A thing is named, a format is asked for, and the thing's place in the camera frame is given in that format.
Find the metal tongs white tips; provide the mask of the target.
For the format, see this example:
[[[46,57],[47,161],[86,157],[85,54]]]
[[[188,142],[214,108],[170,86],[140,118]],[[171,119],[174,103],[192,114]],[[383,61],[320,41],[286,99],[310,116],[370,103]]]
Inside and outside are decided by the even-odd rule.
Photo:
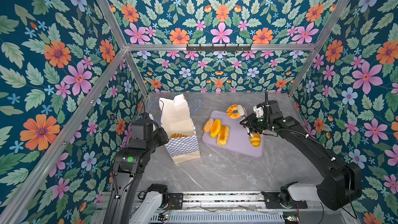
[[[237,106],[237,112],[240,114],[240,117],[242,118],[242,120],[244,120],[247,117],[247,112],[242,105]],[[253,134],[251,133],[250,129],[248,127],[246,127],[245,129],[247,131],[247,134],[250,137],[253,137]]]

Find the large striped loaf bread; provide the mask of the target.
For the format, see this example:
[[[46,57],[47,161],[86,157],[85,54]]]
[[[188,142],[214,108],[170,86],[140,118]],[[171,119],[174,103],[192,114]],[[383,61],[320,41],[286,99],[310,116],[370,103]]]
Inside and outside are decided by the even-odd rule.
[[[176,139],[176,138],[187,138],[187,137],[188,137],[188,135],[181,134],[181,133],[174,133],[174,134],[172,134],[172,136],[171,136],[172,139]]]

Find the braided bagel bread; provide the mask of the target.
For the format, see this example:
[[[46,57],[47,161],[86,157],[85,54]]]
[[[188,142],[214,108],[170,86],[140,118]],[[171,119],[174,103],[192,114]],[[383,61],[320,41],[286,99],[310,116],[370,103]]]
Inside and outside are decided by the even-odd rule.
[[[240,114],[237,112],[237,106],[238,104],[232,105],[228,108],[227,110],[227,116],[230,119],[238,119],[240,118]]]

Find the lilac plastic tray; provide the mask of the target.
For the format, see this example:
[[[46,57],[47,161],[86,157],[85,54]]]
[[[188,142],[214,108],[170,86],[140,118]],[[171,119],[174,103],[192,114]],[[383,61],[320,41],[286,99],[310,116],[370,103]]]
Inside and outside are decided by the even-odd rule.
[[[210,118],[214,120],[220,119],[222,125],[227,125],[230,128],[229,138],[225,146],[220,146],[217,144],[217,138],[211,138],[210,133],[203,133],[202,135],[203,143],[255,158],[261,158],[263,156],[264,141],[265,141],[264,135],[260,136],[261,137],[260,146],[259,147],[253,146],[250,142],[249,135],[247,134],[246,129],[239,124],[242,118],[231,119],[228,117],[226,112],[221,112],[221,111],[212,111],[210,114]]]

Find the checkered paper bag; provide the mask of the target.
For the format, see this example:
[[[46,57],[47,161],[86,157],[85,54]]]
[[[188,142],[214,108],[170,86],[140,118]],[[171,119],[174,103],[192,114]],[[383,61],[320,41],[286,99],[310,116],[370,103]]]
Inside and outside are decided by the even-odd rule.
[[[148,113],[151,107],[159,105],[160,119],[155,119],[160,124],[169,138],[165,144],[166,150],[175,164],[187,162],[201,157],[197,130],[192,120],[192,115],[203,105],[203,99],[196,97],[187,101],[183,94],[173,99],[161,97],[150,102]],[[172,139],[174,133],[188,135],[187,138]]]

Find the long ridged glazed bread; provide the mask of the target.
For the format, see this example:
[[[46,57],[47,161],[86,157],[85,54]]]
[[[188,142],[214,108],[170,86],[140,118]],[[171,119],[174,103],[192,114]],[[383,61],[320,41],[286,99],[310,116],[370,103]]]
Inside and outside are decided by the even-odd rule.
[[[222,125],[221,130],[217,136],[217,144],[219,146],[227,145],[229,133],[230,133],[230,127],[228,127],[227,125]]]

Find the yellow oval bread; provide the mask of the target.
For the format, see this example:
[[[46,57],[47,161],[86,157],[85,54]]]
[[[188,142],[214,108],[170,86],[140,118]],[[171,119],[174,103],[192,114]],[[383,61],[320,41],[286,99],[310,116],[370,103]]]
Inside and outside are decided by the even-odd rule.
[[[212,126],[211,126],[211,129],[210,129],[210,137],[211,137],[211,138],[217,137],[218,134],[219,134],[220,131],[221,131],[221,127],[222,127],[222,125],[221,125],[221,120],[220,120],[220,119],[216,119],[216,120],[213,122],[213,124],[212,124]]]

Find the sugared round bread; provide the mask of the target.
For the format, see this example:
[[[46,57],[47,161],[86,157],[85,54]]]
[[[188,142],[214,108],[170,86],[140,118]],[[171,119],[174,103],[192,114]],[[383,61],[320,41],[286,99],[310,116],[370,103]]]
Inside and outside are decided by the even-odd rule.
[[[214,123],[214,119],[213,119],[213,118],[207,119],[206,122],[205,122],[205,124],[204,124],[204,126],[203,126],[203,131],[204,131],[205,133],[210,132],[210,131],[211,131],[211,128],[212,128],[212,126],[213,126],[213,123]]]

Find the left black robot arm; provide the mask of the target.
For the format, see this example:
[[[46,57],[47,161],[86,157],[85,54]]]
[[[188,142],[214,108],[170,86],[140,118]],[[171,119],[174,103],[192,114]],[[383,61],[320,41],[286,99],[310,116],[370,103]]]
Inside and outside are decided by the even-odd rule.
[[[114,157],[113,185],[104,218],[105,224],[129,222],[133,200],[150,156],[158,147],[168,142],[165,130],[155,121],[145,118],[131,123],[127,142]]]

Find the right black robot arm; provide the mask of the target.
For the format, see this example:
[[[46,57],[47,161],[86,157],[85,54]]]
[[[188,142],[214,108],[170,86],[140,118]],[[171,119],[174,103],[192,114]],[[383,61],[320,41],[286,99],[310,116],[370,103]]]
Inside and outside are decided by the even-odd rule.
[[[318,170],[323,180],[318,185],[293,182],[281,187],[279,200],[290,207],[299,201],[316,201],[331,210],[338,210],[362,196],[361,168],[334,156],[313,138],[298,120],[285,117],[277,101],[258,104],[240,125],[253,137],[264,131],[276,133],[297,148]]]

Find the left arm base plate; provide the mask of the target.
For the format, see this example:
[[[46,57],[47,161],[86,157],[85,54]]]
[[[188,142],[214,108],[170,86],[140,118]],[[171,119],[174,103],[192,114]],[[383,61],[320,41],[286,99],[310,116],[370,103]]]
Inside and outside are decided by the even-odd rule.
[[[170,209],[177,209],[181,210],[183,205],[183,193],[167,193],[166,196],[163,198],[163,202],[161,205],[162,210],[170,210]]]

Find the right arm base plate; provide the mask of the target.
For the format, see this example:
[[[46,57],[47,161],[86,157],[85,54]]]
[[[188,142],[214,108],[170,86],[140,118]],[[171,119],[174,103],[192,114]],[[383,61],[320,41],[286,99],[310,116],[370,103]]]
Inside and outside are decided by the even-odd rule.
[[[285,192],[267,192],[262,191],[264,202],[267,209],[307,209],[306,201],[294,201]]]

